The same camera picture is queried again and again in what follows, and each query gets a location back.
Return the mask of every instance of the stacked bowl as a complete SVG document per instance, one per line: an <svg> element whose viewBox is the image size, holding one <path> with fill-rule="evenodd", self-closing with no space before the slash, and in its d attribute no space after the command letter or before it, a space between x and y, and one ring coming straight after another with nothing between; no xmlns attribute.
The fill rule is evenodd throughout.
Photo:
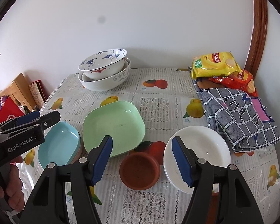
<svg viewBox="0 0 280 224"><path fill-rule="evenodd" d="M126 55L125 49L108 49L91 55L78 67L79 81L91 91L108 91L119 86L131 69L131 61Z"/></svg>

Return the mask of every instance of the green bowl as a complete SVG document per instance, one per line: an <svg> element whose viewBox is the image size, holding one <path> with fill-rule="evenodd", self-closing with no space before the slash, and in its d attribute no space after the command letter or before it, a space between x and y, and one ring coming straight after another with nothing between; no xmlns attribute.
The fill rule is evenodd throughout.
<svg viewBox="0 0 280 224"><path fill-rule="evenodd" d="M86 151L98 147L105 135L113 139L110 157L139 146L145 135L145 125L135 105L117 101L91 111L83 122Z"/></svg>

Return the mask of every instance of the red bag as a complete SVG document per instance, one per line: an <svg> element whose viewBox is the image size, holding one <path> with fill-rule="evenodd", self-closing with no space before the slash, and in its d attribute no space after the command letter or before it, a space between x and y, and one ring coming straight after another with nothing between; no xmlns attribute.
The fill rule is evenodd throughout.
<svg viewBox="0 0 280 224"><path fill-rule="evenodd" d="M242 90L250 96L258 97L254 86L253 75L246 70L242 70L241 73L235 71L227 77L210 77L208 80L219 83L227 88Z"/></svg>
<svg viewBox="0 0 280 224"><path fill-rule="evenodd" d="M8 97L8 99L0 109L0 123L8 119L14 119L23 115L24 113L18 108L14 101L10 97Z"/></svg>

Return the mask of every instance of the silver screw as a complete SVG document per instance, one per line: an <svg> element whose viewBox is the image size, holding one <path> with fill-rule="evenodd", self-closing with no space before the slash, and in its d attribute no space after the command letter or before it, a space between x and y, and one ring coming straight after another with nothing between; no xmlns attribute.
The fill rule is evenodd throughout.
<svg viewBox="0 0 280 224"><path fill-rule="evenodd" d="M204 158L198 158L197 162L199 162L200 164L205 164L206 160Z"/></svg>
<svg viewBox="0 0 280 224"><path fill-rule="evenodd" d="M54 163L54 162L50 162L50 163L48 164L48 168L53 168L53 167L55 167L55 163Z"/></svg>
<svg viewBox="0 0 280 224"><path fill-rule="evenodd" d="M85 163L86 161L87 161L87 158L85 158L85 157L81 157L79 159L79 163Z"/></svg>
<svg viewBox="0 0 280 224"><path fill-rule="evenodd" d="M229 168L230 168L231 170L236 170L236 169L237 169L237 166L235 166L234 164L230 164L230 165L229 165Z"/></svg>

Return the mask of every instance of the light blue bowl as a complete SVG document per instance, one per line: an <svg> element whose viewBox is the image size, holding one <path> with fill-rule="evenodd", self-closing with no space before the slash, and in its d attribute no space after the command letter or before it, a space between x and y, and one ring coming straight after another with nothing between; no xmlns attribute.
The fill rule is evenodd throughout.
<svg viewBox="0 0 280 224"><path fill-rule="evenodd" d="M58 166L70 164L81 148L81 137L75 127L66 122L54 125L39 146L38 160L43 169L50 162Z"/></svg>

